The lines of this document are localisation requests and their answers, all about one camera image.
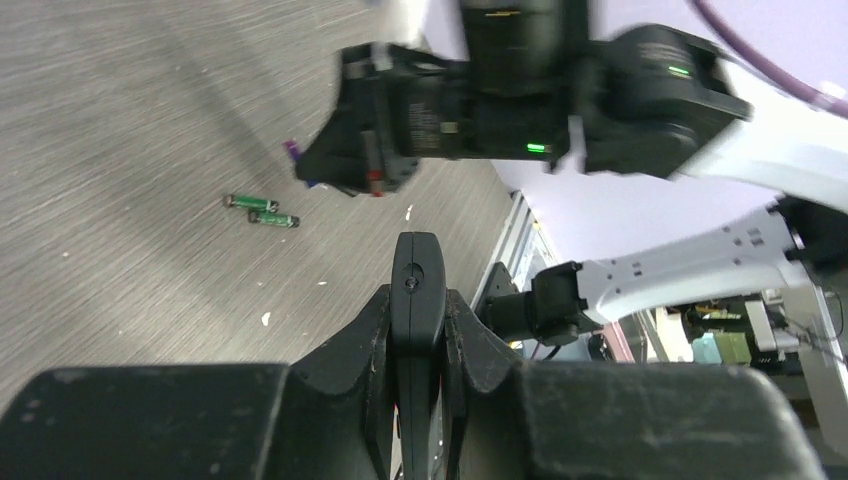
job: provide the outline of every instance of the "green battery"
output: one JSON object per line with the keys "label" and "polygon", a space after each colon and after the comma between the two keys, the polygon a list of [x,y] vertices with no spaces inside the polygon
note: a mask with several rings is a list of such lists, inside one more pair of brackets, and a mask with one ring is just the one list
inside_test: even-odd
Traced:
{"label": "green battery", "polygon": [[264,198],[244,197],[241,195],[227,195],[224,197],[224,206],[227,208],[237,207],[257,212],[277,213],[280,203]]}
{"label": "green battery", "polygon": [[274,225],[276,227],[297,228],[300,226],[300,218],[293,215],[282,215],[279,213],[252,211],[247,214],[247,221],[260,223],[262,225]]}

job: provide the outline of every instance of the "white wall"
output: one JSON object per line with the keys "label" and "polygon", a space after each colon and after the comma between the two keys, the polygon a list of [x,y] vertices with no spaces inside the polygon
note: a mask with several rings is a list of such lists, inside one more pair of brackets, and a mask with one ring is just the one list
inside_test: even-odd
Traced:
{"label": "white wall", "polygon": [[[425,35],[435,53],[463,58],[455,0],[432,0]],[[749,41],[802,80],[848,84],[848,4],[842,0],[713,0],[719,12]],[[685,0],[596,0],[596,31],[664,23],[715,38]],[[795,115],[802,107],[734,66],[728,67],[740,96],[754,104],[757,125]],[[846,132],[848,123],[827,128]],[[531,162],[493,162],[504,182],[524,192],[560,258],[618,256],[697,234],[772,201],[775,192],[720,179],[669,182],[644,176],[585,176],[574,160],[557,175]]]}

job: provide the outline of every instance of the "floor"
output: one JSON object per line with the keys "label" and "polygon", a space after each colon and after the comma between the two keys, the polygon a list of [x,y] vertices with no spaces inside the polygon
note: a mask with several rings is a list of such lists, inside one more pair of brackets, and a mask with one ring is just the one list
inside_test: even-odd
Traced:
{"label": "floor", "polygon": [[[296,360],[386,282],[406,230],[435,232],[473,296],[511,205],[489,162],[348,199],[294,181],[279,146],[308,142],[334,51],[383,20],[351,0],[0,0],[0,409],[54,365]],[[228,192],[302,226],[249,225]]]}

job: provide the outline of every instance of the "purple battery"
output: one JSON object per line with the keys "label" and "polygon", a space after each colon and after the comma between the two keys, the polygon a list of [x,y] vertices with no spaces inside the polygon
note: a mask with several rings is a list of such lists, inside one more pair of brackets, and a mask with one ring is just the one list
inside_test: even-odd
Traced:
{"label": "purple battery", "polygon": [[[289,140],[289,141],[283,143],[283,146],[286,147],[286,150],[288,150],[289,156],[292,157],[292,161],[294,161],[294,163],[297,163],[297,162],[300,161],[300,148],[297,146],[297,142],[295,142],[294,140]],[[315,185],[318,185],[318,182],[313,182],[311,180],[307,181],[305,183],[306,183],[306,186],[309,187],[309,188],[312,188]]]}

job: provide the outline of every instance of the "green indicator light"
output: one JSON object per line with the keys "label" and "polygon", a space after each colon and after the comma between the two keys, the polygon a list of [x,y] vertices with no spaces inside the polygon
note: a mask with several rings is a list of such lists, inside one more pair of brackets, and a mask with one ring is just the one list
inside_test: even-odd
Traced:
{"label": "green indicator light", "polygon": [[671,73],[677,73],[677,74],[679,74],[679,75],[686,75],[687,77],[689,76],[689,70],[686,70],[685,68],[680,68],[680,67],[668,67],[668,70],[669,70]]}

